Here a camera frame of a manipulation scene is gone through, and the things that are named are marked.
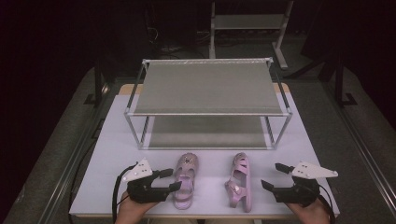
black cable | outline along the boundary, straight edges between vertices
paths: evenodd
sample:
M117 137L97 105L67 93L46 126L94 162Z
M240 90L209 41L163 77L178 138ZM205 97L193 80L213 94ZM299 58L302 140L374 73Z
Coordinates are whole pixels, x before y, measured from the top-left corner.
M200 51L198 51L197 49L192 49L192 48L188 48L188 47L184 47L184 48L181 48L181 49L170 50L168 53L172 54L172 53L177 53L177 52L182 52L182 51L196 53L196 54L199 54L203 59L205 58L205 55L203 53L201 53Z
M323 186L321 186L321 185L319 185L319 186L320 186L322 189L324 189L324 191L326 192L327 197L329 198L330 208L332 209L332 198L330 197L329 192L328 192L325 188L323 188Z
M119 203L117 203L117 205L120 205L120 203L122 203L123 201L125 201L125 199L129 198L129 195L126 196L125 198L121 199L121 201Z
M332 210L332 198L330 197L329 192L323 188L321 185L319 185L322 189L324 189L324 191L326 192L327 196L329 197L329 202L330 204L326 201L326 199L322 196L319 195L318 199L323 203L323 205L326 207L327 209L327 213L329 214L329 218L330 218L330 223L334 224L335 223L335 214L334 211Z
M88 152L91 151L91 149L93 148L93 146L96 144L97 139L93 140L92 143L90 144L90 146L88 147L88 149L84 152L84 155L82 156L81 160L78 162L78 167L77 170L75 172L75 175L73 177L73 182L72 182L72 186L70 188L70 193L69 193L69 205L68 205L68 209L70 211L70 208L72 207L72 200L73 200L73 189L76 185L76 180L77 180L77 175L78 175L78 171L79 168L81 167L82 162L84 161L85 157L88 155ZM70 215L70 213L68 213L68 218L69 218L69 222L70 224L73 224L73 218L72 215Z
M119 203L117 203L117 197L119 196L119 188L120 188L120 182L121 182L122 176L125 175L125 173L128 172L129 170L134 169L134 167L135 167L135 165L126 168L124 171L122 171L122 173L119 176L117 176L116 184L115 184L114 190L113 190L113 200L111 203L112 214L113 214L113 223L116 223L116 220L117 220L117 206L119 205Z
M176 59L180 59L179 57L177 57L176 55L173 55L173 54L157 54L157 58L160 58L162 56L166 56L166 57L169 57L169 58L174 57Z
M218 47L233 47L246 42L246 37L242 36L241 31L218 32L217 35L219 37L215 38L215 45Z

wire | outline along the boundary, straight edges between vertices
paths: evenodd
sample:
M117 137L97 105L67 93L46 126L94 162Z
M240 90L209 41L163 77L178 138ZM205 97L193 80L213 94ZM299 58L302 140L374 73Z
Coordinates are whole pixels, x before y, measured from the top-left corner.
M96 144L96 142L97 142L97 139L94 139L94 140L92 141L92 143L88 146L88 149L85 151L84 155L82 156L81 160L78 162L78 167L77 167L77 170L76 170L75 175L74 175L74 177L73 177L73 182L72 182L72 186L71 186L70 194L69 194L69 206L68 206L69 210L70 210L70 208L72 207L73 189L74 189L74 187L75 187L75 185L76 185L76 180L77 180L78 171L79 171L79 169L81 168L81 164L82 164L82 162L84 161L85 157L88 155L88 152L91 151L91 149L92 149L93 146ZM74 222L73 222L72 215L68 214L68 218L69 218L70 224L73 224Z
M216 32L215 45L219 47L233 47L246 42L246 34L243 31L218 31Z
M177 52L182 52L182 51L192 52L192 53L200 55L201 58L203 58L203 59L205 58L205 55L203 53L201 53L199 50L192 49L192 48L187 48L187 47L183 48L183 49L174 50L174 51L172 51L172 53L177 53Z
M148 27L148 33L150 34L149 31L153 31L153 32L155 33L154 39L149 41L151 44L154 44L155 41L156 41L157 38L158 38L158 35L159 35L159 34L158 34L158 30L155 29L155 28L153 28L153 27Z
M162 57L162 56L163 56L163 57L166 56L166 57L169 57L169 59L171 59L172 57L173 57L173 58L176 58L176 59L180 59L179 57L177 57L176 55L173 55L173 54L158 54L157 56L158 56L157 58L160 58L160 57Z
M210 38L210 32L208 32L208 31L197 32L195 46L200 46L200 45L204 44L205 42L208 42L209 38Z
M125 199L129 198L129 195L126 196L125 198L123 198L119 203L117 203L117 205L120 205L120 203L122 203L123 201L125 201Z
M323 186L321 186L321 185L319 185L319 186L320 186L322 189L324 189L324 191L326 192L327 197L329 198L330 208L332 209L332 198L330 197L329 192L328 192L325 188L323 188Z
M117 176L116 184L115 184L114 190L113 190L113 198L111 200L111 213L112 213L112 217L113 217L113 223L116 223L116 220L117 220L117 207L118 207L118 204L119 204L119 203L117 203L117 196L119 194L119 188L120 188L120 182L121 182L122 176L125 175L126 172L134 169L134 167L135 167L135 165L129 166L128 168L123 170L119 176Z
M183 49L182 47L173 47L173 48L162 48L162 49L160 49L160 51L162 51L162 52L174 52L174 51L176 51L176 50L180 50L180 49Z

robotic hand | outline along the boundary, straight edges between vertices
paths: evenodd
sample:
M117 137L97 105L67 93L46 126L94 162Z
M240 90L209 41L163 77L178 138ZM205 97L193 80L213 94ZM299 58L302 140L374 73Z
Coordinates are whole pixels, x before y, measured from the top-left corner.
M276 163L276 169L286 174L291 173L294 185L290 188L275 188L262 180L262 187L273 192L278 203L299 203L303 207L307 207L320 196L320 185L316 178L338 176L335 171L305 161L300 162L297 167Z
M116 185L113 190L113 222L115 223L117 220L117 198L121 180L123 182L128 182L127 192L132 201L137 203L158 203L164 202L171 192L179 190L181 181L170 184L167 188L153 188L151 184L157 177L167 177L172 175L172 173L173 169L152 171L146 159L143 159L136 165L126 168L117 177Z

sandal strap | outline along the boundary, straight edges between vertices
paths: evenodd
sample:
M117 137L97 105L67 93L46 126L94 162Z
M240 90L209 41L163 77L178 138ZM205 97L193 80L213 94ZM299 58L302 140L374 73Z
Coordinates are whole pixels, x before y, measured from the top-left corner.
M246 158L245 154L238 154L235 156L233 160L233 171L240 171L245 175L248 174L248 159Z
M232 180L227 181L225 187L228 192L231 207L236 207L238 202L241 201L243 197L247 196L246 188L237 186Z
M189 176L189 170L193 170L196 173L198 161L192 156L183 156L177 163L177 171L181 169L178 173L180 175L186 175L188 177L194 178L194 176Z
M177 195L177 193L175 192L174 196L175 196L176 202L184 203L186 201L189 201L192 198L192 193L188 194L187 196L183 195L183 194L182 194L182 196L180 196L180 195Z

floor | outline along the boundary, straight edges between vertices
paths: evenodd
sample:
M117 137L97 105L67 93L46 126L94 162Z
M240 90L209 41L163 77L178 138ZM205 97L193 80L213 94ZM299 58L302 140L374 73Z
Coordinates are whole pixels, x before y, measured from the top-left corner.
M229 47L218 46L217 58L275 57L270 44L273 40L272 35L265 35L245 38ZM328 180L341 211L337 223L396 223L394 207L389 209L389 203L394 201L387 202L387 192L381 188L387 184L389 189L396 186L395 130L364 92L357 77L347 69L343 91L350 93L357 104L344 108L338 107L333 99L333 80L321 83L316 79L320 66L298 79L282 78L311 62L300 54L303 43L303 35L286 36L282 50L290 68L276 71L292 94L299 96L295 103L321 165L332 167L340 174ZM206 46L197 50L198 53L182 51L162 57L208 57ZM94 94L93 69L87 73L4 223L111 223L110 218L70 217L68 208L78 192L111 106L109 99L126 81L119 78L108 84L103 102L95 108L87 104L87 97ZM262 223L299 222L264 220Z

